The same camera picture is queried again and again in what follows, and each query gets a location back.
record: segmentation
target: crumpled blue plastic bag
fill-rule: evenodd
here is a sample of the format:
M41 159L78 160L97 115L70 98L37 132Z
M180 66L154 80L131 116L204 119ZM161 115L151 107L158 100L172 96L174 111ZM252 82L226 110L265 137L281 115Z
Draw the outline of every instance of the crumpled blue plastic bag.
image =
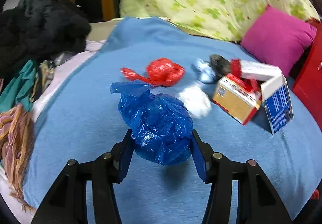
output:
M141 81L116 82L111 93L121 93L118 109L132 129L136 153L162 165L189 159L193 122L183 102L168 94L150 93Z

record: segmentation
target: metal screw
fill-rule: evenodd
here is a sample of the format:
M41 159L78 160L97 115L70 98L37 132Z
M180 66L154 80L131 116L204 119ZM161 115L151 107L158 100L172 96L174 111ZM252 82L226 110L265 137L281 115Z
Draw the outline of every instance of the metal screw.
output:
M257 162L256 162L256 161L254 161L254 160L249 160L249 161L248 161L248 164L249 164L250 166L256 166L256 165L257 165Z
M221 159L222 157L223 157L223 155L221 154L221 153L219 153L219 152L215 152L214 154L213 154L213 156L214 156L214 158L215 159Z
M74 165L76 163L76 160L74 160L74 159L70 159L69 161L67 161L67 165L68 166L72 166L72 165Z
M103 159L110 159L112 157L112 154L109 152L106 152L102 156L103 156Z

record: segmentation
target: blue bed sheet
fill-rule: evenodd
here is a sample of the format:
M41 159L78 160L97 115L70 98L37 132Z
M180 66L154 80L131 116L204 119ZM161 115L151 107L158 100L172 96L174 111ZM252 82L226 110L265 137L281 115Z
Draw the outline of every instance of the blue bed sheet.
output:
M127 126L117 109L120 96L113 82L125 81L121 67L140 74L146 65L166 57L186 68L173 87L151 92L176 95L197 75L191 64L211 54L254 61L241 46L188 35L159 19L128 18L112 32L101 51L64 83L35 124L36 142L23 186L25 200L37 208L70 158L91 161L123 139ZM208 85L211 94L215 85ZM231 160L256 160L267 174L291 218L295 218L322 177L322 133L311 114L291 92L294 119L275 135L265 111L242 126L215 104L210 114L194 120L201 139ZM201 223L210 191L198 177L192 158L178 166L162 166L133 154L128 175L114 185L124 224ZM93 216L91 186L87 190L89 224ZM237 186L233 186L230 223L236 219Z

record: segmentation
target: pillow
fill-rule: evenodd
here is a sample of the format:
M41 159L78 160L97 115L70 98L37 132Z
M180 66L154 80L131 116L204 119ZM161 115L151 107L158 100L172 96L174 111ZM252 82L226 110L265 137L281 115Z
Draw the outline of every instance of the pillow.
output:
M278 66L285 77L312 45L317 29L270 5L246 32L241 45L260 62Z

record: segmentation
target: red box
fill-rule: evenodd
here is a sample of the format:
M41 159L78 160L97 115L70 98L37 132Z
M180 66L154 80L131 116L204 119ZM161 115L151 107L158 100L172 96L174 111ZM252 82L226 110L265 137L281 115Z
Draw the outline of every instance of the red box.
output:
M315 26L318 29L317 35L308 58L295 80L293 92L322 129L322 24Z

